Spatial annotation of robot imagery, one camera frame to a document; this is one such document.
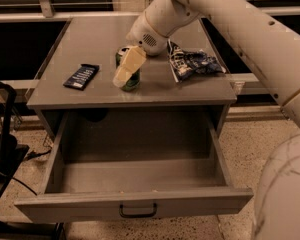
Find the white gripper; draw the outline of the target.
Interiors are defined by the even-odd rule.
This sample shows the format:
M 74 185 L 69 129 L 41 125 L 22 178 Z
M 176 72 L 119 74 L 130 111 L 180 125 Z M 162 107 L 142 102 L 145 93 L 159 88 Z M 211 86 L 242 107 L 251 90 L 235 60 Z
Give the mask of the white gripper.
M 133 23 L 126 39 L 133 45 L 120 48 L 116 53 L 119 65 L 116 68 L 113 84 L 122 88 L 146 61 L 146 54 L 157 56 L 167 46 L 167 38 L 159 35 L 148 23 L 146 15 L 140 14 Z

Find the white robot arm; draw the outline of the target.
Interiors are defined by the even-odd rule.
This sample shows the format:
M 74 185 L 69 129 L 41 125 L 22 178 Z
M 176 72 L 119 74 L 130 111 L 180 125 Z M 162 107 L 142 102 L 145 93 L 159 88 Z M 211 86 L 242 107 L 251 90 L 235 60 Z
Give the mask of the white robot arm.
M 298 126 L 269 156 L 254 201 L 252 240 L 300 240 L 300 35 L 246 0 L 153 0 L 127 35 L 123 86 L 180 27 L 205 16 Z

